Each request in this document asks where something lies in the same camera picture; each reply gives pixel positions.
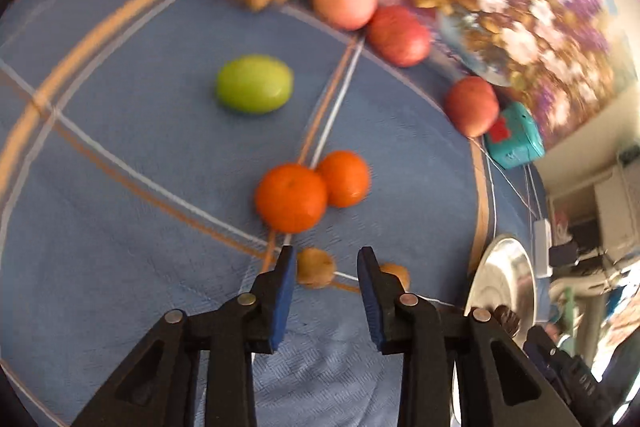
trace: silver rivet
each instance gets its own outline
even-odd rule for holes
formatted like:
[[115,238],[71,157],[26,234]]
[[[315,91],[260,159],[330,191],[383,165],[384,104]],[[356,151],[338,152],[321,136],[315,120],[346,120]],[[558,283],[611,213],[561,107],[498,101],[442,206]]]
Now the silver rivet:
[[169,324],[177,324],[182,320],[184,314],[180,310],[171,310],[164,314],[164,320]]
[[252,293],[241,293],[238,296],[238,304],[241,306],[251,306],[255,301],[255,295]]
[[478,322],[489,322],[491,320],[491,313],[484,308],[476,308],[473,315]]
[[418,303],[418,297],[413,293],[403,293],[400,296],[400,302],[405,306],[415,306]]

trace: pink fruit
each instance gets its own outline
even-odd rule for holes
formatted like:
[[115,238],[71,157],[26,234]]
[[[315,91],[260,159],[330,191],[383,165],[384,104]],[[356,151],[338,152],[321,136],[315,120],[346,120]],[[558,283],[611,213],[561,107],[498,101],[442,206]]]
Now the pink fruit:
[[382,58],[400,68],[415,66],[431,49],[431,33],[403,6],[378,8],[367,39]]
[[491,128],[500,107],[491,84],[479,76],[466,76],[447,93],[444,112],[461,134],[475,138]]
[[371,19],[378,0],[312,0],[316,14],[341,30],[357,30]]

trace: teal container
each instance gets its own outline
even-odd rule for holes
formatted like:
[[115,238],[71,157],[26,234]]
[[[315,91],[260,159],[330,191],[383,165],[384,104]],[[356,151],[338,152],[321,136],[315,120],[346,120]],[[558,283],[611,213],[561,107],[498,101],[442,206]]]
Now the teal container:
[[545,155],[538,126],[526,107],[512,103],[484,135],[486,148],[504,169],[524,165]]

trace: silver bowl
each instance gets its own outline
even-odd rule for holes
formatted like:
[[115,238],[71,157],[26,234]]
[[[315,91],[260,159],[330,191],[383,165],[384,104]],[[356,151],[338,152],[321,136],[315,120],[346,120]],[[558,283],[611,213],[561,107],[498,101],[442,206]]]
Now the silver bowl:
[[513,340],[522,348],[536,320],[536,279],[524,247],[506,234],[496,237],[484,252],[471,283],[465,315],[472,308],[493,311],[501,304],[520,317],[520,330]]

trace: white power strip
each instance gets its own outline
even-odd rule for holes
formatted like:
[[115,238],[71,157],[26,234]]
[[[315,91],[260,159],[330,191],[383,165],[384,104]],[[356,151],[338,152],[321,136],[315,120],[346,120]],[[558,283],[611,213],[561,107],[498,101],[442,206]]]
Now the white power strip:
[[553,270],[549,266],[549,248],[551,248],[551,225],[548,219],[539,219],[533,223],[533,264],[538,279],[551,277]]

